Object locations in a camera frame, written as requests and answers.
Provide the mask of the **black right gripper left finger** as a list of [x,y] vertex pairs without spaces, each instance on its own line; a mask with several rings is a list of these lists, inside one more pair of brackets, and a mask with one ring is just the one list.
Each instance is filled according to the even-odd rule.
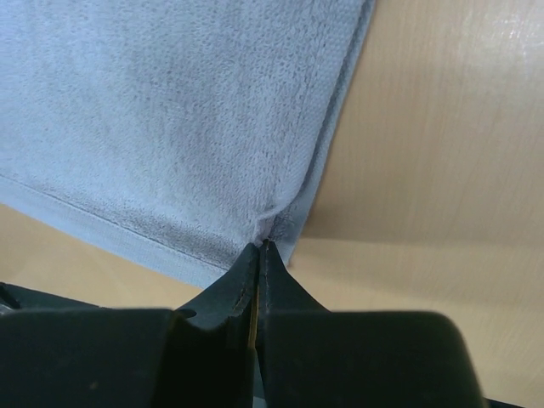
[[4,407],[250,407],[258,249],[177,309],[1,315]]

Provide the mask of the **grey cloth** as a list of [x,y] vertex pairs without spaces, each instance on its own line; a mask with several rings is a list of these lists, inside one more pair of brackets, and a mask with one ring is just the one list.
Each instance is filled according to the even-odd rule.
[[371,1],[4,1],[1,201],[195,286],[288,260]]

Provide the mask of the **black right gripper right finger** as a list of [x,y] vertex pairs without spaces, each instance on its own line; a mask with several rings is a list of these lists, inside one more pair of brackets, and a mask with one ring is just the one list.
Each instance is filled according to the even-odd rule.
[[462,334],[428,311],[331,312],[259,250],[256,342],[270,407],[481,407]]

